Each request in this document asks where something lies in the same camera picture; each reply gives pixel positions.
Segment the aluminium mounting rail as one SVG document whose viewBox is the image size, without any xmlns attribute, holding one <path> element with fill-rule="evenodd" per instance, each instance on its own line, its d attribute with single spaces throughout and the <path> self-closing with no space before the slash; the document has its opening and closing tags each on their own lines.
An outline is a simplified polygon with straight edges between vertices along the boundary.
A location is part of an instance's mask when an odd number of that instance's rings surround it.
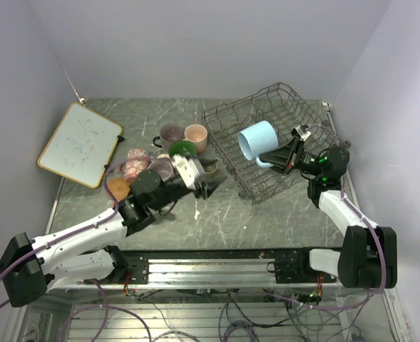
<svg viewBox="0 0 420 342">
<path fill-rule="evenodd" d="M 134 289 L 222 289 L 277 287 L 275 275 L 267 271 L 270 261 L 265 255 L 271 249 L 214 249 L 135 251 L 149 263 L 147 284 L 128 284 Z M 122 284 L 104 284 L 112 272 L 112 259 L 104 249 L 63 259 L 40 257 L 41 267 L 50 289 L 82 289 L 91 279 L 106 289 Z M 318 279 L 333 284 L 336 279 L 318 271 Z"/>
</svg>

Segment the light blue mug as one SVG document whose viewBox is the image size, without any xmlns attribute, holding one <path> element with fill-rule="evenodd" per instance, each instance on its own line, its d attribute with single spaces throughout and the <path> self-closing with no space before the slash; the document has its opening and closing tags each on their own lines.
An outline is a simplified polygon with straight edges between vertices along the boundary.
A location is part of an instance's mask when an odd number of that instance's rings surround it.
<svg viewBox="0 0 420 342">
<path fill-rule="evenodd" d="M 266 120 L 251 125 L 237 134 L 241 153 L 248 161 L 255 161 L 259 166 L 259 156 L 262 153 L 276 150 L 279 142 L 273 126 Z"/>
</svg>

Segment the green inside floral mug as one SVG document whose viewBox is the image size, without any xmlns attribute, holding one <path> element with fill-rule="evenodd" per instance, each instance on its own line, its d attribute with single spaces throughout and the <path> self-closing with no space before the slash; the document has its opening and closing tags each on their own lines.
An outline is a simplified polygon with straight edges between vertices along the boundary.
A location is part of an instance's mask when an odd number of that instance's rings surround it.
<svg viewBox="0 0 420 342">
<path fill-rule="evenodd" d="M 175 155 L 180 155 L 183 157 L 196 157 L 197 150 L 194 144 L 187 140 L 180 140 L 174 142 L 168 149 L 168 155 L 173 157 Z"/>
</svg>

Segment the small olive grey cup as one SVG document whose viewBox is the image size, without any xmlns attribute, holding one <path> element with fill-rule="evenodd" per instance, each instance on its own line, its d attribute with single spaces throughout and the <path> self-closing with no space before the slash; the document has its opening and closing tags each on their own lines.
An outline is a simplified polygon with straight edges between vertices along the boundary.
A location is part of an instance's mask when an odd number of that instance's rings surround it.
<svg viewBox="0 0 420 342">
<path fill-rule="evenodd" d="M 217 162 L 205 165 L 203 169 L 205 171 L 205 180 L 207 181 L 212 180 L 219 173 Z"/>
</svg>

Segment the pink patterned mug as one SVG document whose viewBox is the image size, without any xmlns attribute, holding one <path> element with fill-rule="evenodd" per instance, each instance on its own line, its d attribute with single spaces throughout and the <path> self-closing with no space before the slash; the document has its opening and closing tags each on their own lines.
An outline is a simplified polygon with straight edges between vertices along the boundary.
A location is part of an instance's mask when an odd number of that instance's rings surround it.
<svg viewBox="0 0 420 342">
<path fill-rule="evenodd" d="M 148 169 L 151 163 L 150 154 L 143 149 L 134 148 L 128 151 L 127 158 L 118 169 L 123 174 L 124 180 L 130 185 L 135 182 L 139 174 Z"/>
</svg>

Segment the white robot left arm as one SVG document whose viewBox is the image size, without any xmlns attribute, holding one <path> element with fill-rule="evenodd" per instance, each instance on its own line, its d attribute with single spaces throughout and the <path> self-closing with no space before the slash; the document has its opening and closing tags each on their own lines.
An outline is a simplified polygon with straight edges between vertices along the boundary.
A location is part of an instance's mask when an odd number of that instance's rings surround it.
<svg viewBox="0 0 420 342">
<path fill-rule="evenodd" d="M 162 180 L 147 169 L 130 185 L 126 198 L 80 224 L 33 239 L 21 233 L 12 238 L 0 259 L 0 283 L 14 308 L 40 299 L 47 291 L 97 280 L 116 284 L 126 275 L 147 282 L 143 269 L 128 261 L 116 246 L 156 221 L 164 208 L 192 194 L 206 200 L 221 185 L 210 180 L 208 160 L 175 156 L 174 175 Z"/>
</svg>

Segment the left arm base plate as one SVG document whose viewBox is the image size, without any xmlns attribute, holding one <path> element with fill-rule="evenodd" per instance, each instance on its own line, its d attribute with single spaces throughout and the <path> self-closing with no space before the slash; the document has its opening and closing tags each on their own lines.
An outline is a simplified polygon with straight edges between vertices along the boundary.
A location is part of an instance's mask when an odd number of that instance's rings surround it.
<svg viewBox="0 0 420 342">
<path fill-rule="evenodd" d="M 148 260 L 139 253 L 121 250 L 117 246 L 104 249 L 112 259 L 112 272 L 103 280 L 104 284 L 147 284 Z"/>
</svg>

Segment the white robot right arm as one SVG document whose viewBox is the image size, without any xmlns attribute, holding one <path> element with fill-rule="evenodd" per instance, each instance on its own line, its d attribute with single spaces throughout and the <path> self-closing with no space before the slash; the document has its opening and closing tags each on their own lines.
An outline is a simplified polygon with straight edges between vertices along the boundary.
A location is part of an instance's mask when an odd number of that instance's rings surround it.
<svg viewBox="0 0 420 342">
<path fill-rule="evenodd" d="M 311 249 L 296 264 L 297 276 L 313 281 L 323 271 L 350 289 L 392 289 L 397 283 L 397 236 L 363 214 L 342 184 L 349 151 L 333 145 L 314 155 L 300 138 L 258 157 L 278 173 L 298 170 L 307 179 L 307 196 L 337 226 L 344 239 L 339 251 Z"/>
</svg>

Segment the small whiteboard wooden frame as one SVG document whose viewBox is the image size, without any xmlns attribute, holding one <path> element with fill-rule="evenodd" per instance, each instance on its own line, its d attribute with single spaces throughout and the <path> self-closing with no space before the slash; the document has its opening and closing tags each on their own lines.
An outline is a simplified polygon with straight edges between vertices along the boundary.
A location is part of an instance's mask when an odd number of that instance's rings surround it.
<svg viewBox="0 0 420 342">
<path fill-rule="evenodd" d="M 97 188 L 122 127 L 80 103 L 72 103 L 38 158 L 39 167 Z"/>
</svg>

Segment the lavender mug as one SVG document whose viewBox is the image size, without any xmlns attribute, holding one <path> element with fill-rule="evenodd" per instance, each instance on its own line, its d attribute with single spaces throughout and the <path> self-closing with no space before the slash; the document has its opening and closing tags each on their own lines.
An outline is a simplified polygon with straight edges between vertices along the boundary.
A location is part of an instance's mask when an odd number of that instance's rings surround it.
<svg viewBox="0 0 420 342">
<path fill-rule="evenodd" d="M 150 163 L 148 170 L 157 172 L 162 181 L 167 181 L 175 175 L 173 164 L 170 158 L 159 158 Z"/>
</svg>

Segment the peach pink mug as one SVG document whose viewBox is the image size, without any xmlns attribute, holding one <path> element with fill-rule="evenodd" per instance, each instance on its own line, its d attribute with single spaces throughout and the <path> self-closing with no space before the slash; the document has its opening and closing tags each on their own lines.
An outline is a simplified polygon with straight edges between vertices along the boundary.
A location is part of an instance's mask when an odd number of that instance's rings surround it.
<svg viewBox="0 0 420 342">
<path fill-rule="evenodd" d="M 208 131 L 203 125 L 193 124 L 186 127 L 186 140 L 194 144 L 197 154 L 203 153 L 208 144 Z"/>
</svg>

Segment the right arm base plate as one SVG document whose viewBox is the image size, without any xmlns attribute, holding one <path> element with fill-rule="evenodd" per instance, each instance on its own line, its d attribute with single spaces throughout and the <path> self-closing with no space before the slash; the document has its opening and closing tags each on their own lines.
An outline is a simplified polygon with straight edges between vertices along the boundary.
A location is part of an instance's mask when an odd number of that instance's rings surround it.
<svg viewBox="0 0 420 342">
<path fill-rule="evenodd" d="M 317 283 L 319 272 L 311 268 L 309 248 L 271 249 L 267 271 L 275 275 L 277 284 Z"/>
</svg>

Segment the cork coaster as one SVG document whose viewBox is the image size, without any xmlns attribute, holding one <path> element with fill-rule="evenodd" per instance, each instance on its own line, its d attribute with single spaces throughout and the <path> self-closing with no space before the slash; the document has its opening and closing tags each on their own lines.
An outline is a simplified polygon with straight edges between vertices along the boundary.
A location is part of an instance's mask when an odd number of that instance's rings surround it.
<svg viewBox="0 0 420 342">
<path fill-rule="evenodd" d="M 117 202 L 126 198 L 130 192 L 129 184 L 123 177 L 115 177 L 107 181 L 108 190 Z"/>
</svg>

